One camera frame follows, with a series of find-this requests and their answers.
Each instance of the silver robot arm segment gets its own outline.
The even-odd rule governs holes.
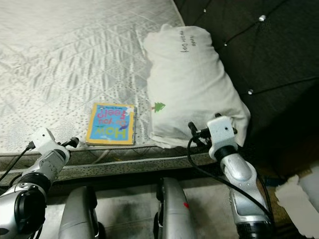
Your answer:
[[[22,174],[17,184],[0,196],[0,237],[3,239],[26,239],[41,228],[46,194],[70,158],[65,146],[76,147],[79,142],[72,138],[60,145],[46,128],[40,128],[32,141],[42,156]]]
[[[267,205],[257,188],[256,169],[237,152],[237,144],[229,117],[218,117],[207,123],[212,147],[209,155],[220,163],[228,181],[240,188],[266,209]],[[247,197],[230,189],[230,204],[240,238],[271,238],[270,219]]]

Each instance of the dark upholstered headboard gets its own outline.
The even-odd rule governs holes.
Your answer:
[[[247,145],[280,148],[318,133],[319,1],[175,0],[206,29],[249,108]]]

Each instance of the pillow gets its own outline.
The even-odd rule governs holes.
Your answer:
[[[145,38],[153,63],[148,78],[149,137],[157,146],[187,147],[192,137],[188,123],[206,128],[216,113],[231,117],[236,142],[243,146],[250,113],[211,44],[210,34],[196,26],[165,24]]]

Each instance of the yellow book cover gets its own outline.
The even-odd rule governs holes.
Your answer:
[[[93,106],[86,143],[90,145],[133,145],[133,105],[95,103]]]

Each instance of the book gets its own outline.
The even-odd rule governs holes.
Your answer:
[[[89,145],[133,145],[133,105],[95,103],[86,143]]]

